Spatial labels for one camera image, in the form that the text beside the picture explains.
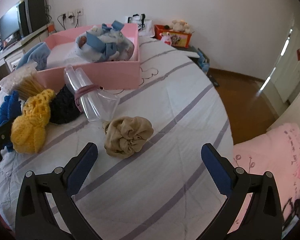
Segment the yellow crochet item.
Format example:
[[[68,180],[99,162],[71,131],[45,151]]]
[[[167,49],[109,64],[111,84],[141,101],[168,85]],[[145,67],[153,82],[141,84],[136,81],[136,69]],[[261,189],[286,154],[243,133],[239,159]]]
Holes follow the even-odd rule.
[[[11,142],[18,153],[39,153],[46,140],[46,126],[50,121],[50,102],[55,91],[45,89],[28,98],[11,128]]]

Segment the royal blue knitted item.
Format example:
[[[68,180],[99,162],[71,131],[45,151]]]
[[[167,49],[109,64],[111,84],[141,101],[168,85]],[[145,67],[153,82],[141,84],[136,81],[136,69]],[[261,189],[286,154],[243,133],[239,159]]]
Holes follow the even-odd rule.
[[[0,106],[0,150],[7,148],[8,152],[13,151],[11,129],[18,116],[21,116],[21,101],[19,100],[19,93],[14,90],[11,95],[4,97]]]

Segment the navy knitted item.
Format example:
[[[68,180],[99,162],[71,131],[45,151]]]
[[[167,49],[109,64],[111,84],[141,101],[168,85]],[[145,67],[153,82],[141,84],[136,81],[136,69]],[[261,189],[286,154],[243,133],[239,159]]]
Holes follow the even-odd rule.
[[[67,124],[76,120],[81,112],[76,106],[75,98],[66,85],[50,102],[50,122],[57,125]]]

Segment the light blue fleece sock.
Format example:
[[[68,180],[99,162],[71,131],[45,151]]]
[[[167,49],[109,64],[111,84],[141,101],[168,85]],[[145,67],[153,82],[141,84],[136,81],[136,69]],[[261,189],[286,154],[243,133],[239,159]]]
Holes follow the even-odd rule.
[[[29,62],[36,62],[36,70],[45,70],[47,68],[47,58],[51,53],[51,49],[46,42],[40,42],[32,47],[23,57],[20,59],[16,69],[22,67]]]

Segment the clear plastic bag pink band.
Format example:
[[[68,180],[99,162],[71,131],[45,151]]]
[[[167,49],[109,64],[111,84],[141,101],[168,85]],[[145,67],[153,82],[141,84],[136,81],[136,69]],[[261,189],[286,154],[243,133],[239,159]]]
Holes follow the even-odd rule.
[[[92,83],[82,68],[67,66],[64,81],[75,98],[76,107],[88,121],[109,121],[113,118],[120,98]]]

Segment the beige stocking ball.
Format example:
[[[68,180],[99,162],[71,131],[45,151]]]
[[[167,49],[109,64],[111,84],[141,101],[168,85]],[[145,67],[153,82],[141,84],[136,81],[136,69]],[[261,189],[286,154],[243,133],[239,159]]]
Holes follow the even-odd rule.
[[[102,124],[105,133],[106,153],[115,158],[126,159],[141,151],[153,135],[151,122],[143,117],[122,116]]]

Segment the blue printed baby cloth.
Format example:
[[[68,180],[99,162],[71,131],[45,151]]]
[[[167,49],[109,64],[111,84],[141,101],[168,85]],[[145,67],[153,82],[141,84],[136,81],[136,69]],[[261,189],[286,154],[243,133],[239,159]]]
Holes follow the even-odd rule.
[[[130,60],[135,46],[123,35],[124,26],[118,21],[93,26],[75,39],[75,54],[90,63]]]

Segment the pink floral pillow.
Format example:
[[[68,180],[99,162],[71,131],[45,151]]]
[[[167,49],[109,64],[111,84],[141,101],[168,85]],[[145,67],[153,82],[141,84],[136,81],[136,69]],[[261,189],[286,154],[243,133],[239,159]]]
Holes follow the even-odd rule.
[[[250,174],[270,171],[279,192],[283,221],[294,217],[300,199],[300,128],[285,123],[249,141],[234,146],[233,165]]]

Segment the white desk with drawers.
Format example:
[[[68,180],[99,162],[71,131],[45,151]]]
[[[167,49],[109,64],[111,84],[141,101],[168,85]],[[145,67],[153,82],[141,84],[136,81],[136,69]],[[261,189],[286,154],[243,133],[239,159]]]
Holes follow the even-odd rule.
[[[0,52],[0,77],[13,71],[23,55],[48,36],[47,25],[44,25]]]

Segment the black computer monitor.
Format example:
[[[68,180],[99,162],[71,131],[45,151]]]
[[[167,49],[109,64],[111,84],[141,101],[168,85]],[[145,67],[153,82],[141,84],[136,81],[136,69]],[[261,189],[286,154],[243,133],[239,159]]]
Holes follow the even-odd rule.
[[[9,37],[20,38],[20,27],[18,21],[18,6],[15,4],[0,18],[0,38],[4,42]]]

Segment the orange capped bottle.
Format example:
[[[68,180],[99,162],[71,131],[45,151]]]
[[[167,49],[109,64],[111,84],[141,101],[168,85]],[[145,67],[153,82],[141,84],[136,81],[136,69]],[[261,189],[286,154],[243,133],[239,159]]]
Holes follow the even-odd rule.
[[[53,22],[51,22],[47,25],[47,31],[48,31],[48,33],[52,33],[52,34],[56,32],[55,25]]]

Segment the black floor scale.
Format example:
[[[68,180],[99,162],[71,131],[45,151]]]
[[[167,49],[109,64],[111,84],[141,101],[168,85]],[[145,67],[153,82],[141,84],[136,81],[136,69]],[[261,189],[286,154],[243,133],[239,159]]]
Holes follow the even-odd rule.
[[[209,80],[211,81],[211,83],[213,84],[214,87],[219,87],[219,83],[212,75],[209,74],[209,75],[207,75],[207,77],[209,78]]]

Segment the blue carton beside bench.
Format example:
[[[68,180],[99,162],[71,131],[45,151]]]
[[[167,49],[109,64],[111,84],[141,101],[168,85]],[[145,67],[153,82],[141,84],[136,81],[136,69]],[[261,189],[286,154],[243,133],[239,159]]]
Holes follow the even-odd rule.
[[[199,59],[197,61],[198,66],[205,74],[207,74],[210,68],[210,59],[199,48],[197,48],[197,54],[199,55]]]

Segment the beige plush toy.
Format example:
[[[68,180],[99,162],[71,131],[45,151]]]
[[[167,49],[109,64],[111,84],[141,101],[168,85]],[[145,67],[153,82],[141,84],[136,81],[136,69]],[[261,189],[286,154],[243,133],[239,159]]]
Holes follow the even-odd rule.
[[[173,20],[170,29],[180,33],[189,34],[191,32],[190,25],[183,20]]]

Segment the wall power outlets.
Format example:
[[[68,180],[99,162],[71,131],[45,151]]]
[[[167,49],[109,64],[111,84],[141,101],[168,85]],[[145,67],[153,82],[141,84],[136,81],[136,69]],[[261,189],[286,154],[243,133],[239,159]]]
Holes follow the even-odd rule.
[[[69,16],[83,16],[84,14],[84,10],[83,8],[79,8],[79,9],[75,9],[75,10],[72,10],[72,11],[67,11],[65,13],[66,17],[69,17]]]

